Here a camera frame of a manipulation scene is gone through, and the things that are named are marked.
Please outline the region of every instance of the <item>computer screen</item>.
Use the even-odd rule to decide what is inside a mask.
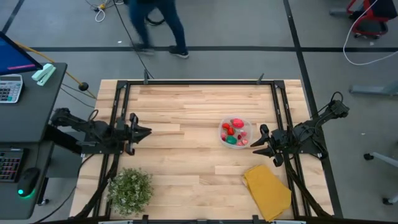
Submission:
[[[43,69],[29,54],[0,32],[0,75]]]

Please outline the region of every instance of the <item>wooden table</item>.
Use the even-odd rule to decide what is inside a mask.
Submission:
[[[96,102],[97,119],[109,122],[116,83],[117,80],[102,80]],[[309,119],[300,80],[285,80],[285,85],[293,122]],[[138,115],[140,125],[152,128],[153,133],[136,145],[135,156],[126,153],[121,156],[118,169],[140,167],[153,174],[154,196],[145,212],[151,220],[261,217],[242,182],[245,170],[259,164],[267,165],[287,186],[284,166],[275,167],[272,159],[252,153],[261,147],[230,149],[217,138],[218,125],[228,115],[239,115],[252,122],[255,133],[252,141],[259,139],[261,124],[267,124],[270,130],[276,129],[270,87],[134,85],[130,90],[127,116],[132,112]],[[102,158],[102,155],[95,155],[81,168],[70,215],[77,214],[96,190]],[[327,212],[333,213],[321,162],[309,155],[300,158],[307,188]],[[298,190],[296,192],[303,215],[301,196]],[[104,214],[105,197],[106,192],[100,215]],[[111,214],[111,219],[118,218],[125,217]],[[141,214],[128,218],[141,219]],[[293,218],[291,209],[280,218]]]

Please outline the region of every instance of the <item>plastic bowl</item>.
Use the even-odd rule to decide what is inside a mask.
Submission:
[[[242,128],[235,128],[232,123],[231,120],[233,119],[240,119],[243,121],[244,126]],[[238,142],[244,142],[243,140],[247,140],[247,144],[243,145],[243,146],[239,146],[236,144],[230,144],[226,141],[223,141],[223,139],[221,138],[221,135],[223,133],[225,133],[227,136],[230,136],[227,134],[227,130],[223,129],[223,124],[229,124],[230,127],[234,128],[234,135],[232,135],[235,139],[237,139],[237,143]],[[246,136],[243,136],[241,133],[242,132],[246,132]],[[245,120],[244,118],[241,118],[239,116],[228,116],[227,118],[224,118],[220,125],[218,126],[218,139],[221,141],[221,143],[223,145],[225,145],[226,147],[230,147],[233,149],[244,149],[246,147],[250,146],[251,140],[252,140],[252,126],[251,123],[248,122],[247,120]]]

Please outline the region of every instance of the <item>gray floor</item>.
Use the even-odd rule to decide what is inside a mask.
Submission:
[[[89,0],[94,4],[100,0]],[[348,0],[289,0],[302,47],[341,47],[350,21],[331,17],[331,7],[344,6]],[[0,27],[11,14],[16,0],[0,1]],[[276,0],[177,0],[189,46],[265,46],[292,47],[293,41],[283,1]],[[120,6],[127,28],[127,8]],[[102,23],[84,0],[25,1],[7,35],[30,47],[116,47],[128,46],[128,36],[120,24],[115,8],[107,9]],[[389,23],[390,33],[377,41],[350,38],[348,47],[398,47],[398,20]],[[150,27],[156,46],[173,44],[167,26]],[[133,52],[48,52],[58,62],[69,64],[68,71],[90,90],[98,92],[104,78],[140,78],[143,67]],[[367,62],[385,54],[348,54],[356,62]],[[143,61],[156,78],[301,78],[295,52],[194,51],[189,60],[179,60],[167,52]],[[398,170],[379,161],[363,159],[366,152],[397,155],[398,136],[395,98],[354,96],[351,84],[385,85],[396,79],[398,56],[365,67],[349,64],[341,53],[304,53],[305,63],[320,108],[334,91],[341,91],[351,108],[345,119],[329,122],[324,132],[330,160],[346,218],[398,221],[397,206],[387,207],[381,197],[398,192]],[[74,85],[69,78],[64,83]],[[85,102],[94,101],[78,95]],[[69,107],[85,118],[90,108],[60,93],[57,107]],[[29,221],[45,216],[73,188],[76,179],[53,179],[46,197],[51,205],[38,207]],[[71,201],[51,220],[65,219]],[[26,223],[26,221],[0,223]]]

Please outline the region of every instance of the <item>person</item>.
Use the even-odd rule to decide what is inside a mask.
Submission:
[[[162,13],[175,37],[177,45],[170,46],[169,52],[181,58],[189,57],[184,28],[177,14],[175,0],[130,0],[129,4],[131,22],[142,40],[141,44],[134,44],[134,49],[137,52],[145,54],[153,54],[154,52],[144,20],[156,7]]]

